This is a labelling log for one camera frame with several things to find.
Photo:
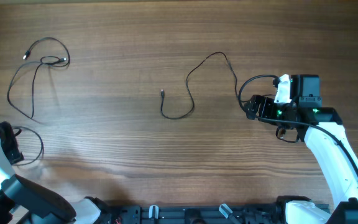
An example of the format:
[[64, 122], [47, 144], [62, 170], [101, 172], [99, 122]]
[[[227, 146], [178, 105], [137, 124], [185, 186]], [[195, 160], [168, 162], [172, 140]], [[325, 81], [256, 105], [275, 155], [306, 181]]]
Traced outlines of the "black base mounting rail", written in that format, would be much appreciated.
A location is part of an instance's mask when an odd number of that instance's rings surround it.
[[108, 224], [270, 224], [285, 223], [284, 208], [277, 203], [230, 206], [225, 215], [219, 206], [206, 207], [112, 207]]

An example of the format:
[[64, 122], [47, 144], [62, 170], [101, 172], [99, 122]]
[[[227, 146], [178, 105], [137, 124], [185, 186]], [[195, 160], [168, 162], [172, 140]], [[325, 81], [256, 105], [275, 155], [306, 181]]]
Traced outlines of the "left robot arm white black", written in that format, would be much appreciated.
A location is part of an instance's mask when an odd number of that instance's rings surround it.
[[19, 207], [27, 209], [19, 223], [98, 223], [102, 210], [93, 198], [70, 203], [16, 174], [14, 166], [24, 160], [16, 139], [22, 130], [8, 122], [0, 123], [0, 223], [9, 223]]

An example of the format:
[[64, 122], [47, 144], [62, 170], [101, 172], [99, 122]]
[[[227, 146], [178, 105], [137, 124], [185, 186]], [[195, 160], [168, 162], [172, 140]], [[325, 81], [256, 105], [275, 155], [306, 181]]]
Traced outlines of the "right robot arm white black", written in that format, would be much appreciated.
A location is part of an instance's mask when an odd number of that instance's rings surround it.
[[283, 223], [358, 223], [358, 158], [347, 140], [346, 130], [334, 108], [323, 107], [318, 75], [272, 75], [277, 89], [274, 98], [237, 94], [248, 119], [277, 127], [281, 138], [288, 129], [306, 144], [318, 161], [334, 202], [332, 213], [312, 201], [289, 198], [283, 201]]

